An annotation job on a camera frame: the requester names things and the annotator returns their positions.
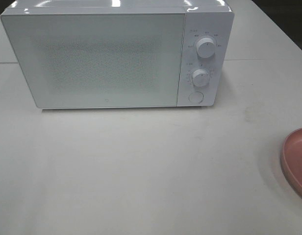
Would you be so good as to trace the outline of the white round door button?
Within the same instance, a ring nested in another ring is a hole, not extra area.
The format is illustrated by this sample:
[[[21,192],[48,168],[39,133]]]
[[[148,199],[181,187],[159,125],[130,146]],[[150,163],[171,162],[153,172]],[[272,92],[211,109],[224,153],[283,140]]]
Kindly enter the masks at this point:
[[[204,95],[201,92],[193,92],[189,95],[189,101],[195,104],[200,104],[203,101]]]

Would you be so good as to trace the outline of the pink round plate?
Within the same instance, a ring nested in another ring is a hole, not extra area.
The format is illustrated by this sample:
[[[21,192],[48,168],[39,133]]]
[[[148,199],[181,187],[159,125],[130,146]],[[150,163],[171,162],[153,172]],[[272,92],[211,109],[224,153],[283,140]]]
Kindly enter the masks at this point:
[[[302,128],[285,138],[280,162],[286,180],[302,198]]]

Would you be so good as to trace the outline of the lower white round knob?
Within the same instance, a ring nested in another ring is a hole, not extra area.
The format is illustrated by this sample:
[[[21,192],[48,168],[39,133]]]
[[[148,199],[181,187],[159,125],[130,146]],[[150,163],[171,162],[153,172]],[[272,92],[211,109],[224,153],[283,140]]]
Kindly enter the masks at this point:
[[[191,75],[191,80],[194,86],[207,86],[210,80],[210,74],[206,69],[195,70]]]

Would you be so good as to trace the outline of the white round knob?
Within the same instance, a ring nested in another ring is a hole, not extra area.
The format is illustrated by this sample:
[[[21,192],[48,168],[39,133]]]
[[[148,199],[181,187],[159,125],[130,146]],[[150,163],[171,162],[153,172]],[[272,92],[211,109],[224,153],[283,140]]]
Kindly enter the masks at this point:
[[[204,35],[195,42],[197,55],[203,59],[213,56],[215,54],[216,46],[216,40],[209,35]]]
[[[206,69],[195,70],[191,75],[191,80],[194,86],[207,86],[210,80],[210,74]]]

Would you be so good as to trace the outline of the upper white round knob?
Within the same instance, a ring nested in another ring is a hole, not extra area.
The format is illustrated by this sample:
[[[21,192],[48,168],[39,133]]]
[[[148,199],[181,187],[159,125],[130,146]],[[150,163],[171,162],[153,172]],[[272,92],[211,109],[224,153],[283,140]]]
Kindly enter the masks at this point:
[[[216,40],[209,35],[204,35],[195,42],[197,55],[203,59],[213,56],[215,54],[216,46]]]

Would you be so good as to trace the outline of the white microwave oven body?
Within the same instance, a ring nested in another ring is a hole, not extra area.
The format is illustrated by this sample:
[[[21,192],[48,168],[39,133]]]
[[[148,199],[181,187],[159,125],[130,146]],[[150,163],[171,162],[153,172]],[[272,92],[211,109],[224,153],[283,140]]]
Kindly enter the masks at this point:
[[[222,73],[222,66],[223,66],[227,45],[232,29],[232,24],[234,20],[234,12],[225,1],[222,0],[17,0],[3,11],[3,13],[0,16],[0,20],[2,23],[3,16],[22,16],[22,15],[40,16],[40,15],[145,15],[145,14],[184,15],[180,72],[179,72],[179,81],[178,81],[178,90],[177,90],[177,102],[176,105],[172,107],[213,105],[215,101],[221,73]],[[206,59],[198,57],[195,49],[195,42],[204,35],[212,36],[217,42],[215,54]],[[210,80],[207,86],[196,87],[193,85],[191,80],[191,75],[195,70],[198,69],[206,69],[209,72]],[[189,95],[193,92],[203,93],[204,98],[200,104],[195,104],[189,101]],[[122,107],[100,107],[100,108],[122,108]]]

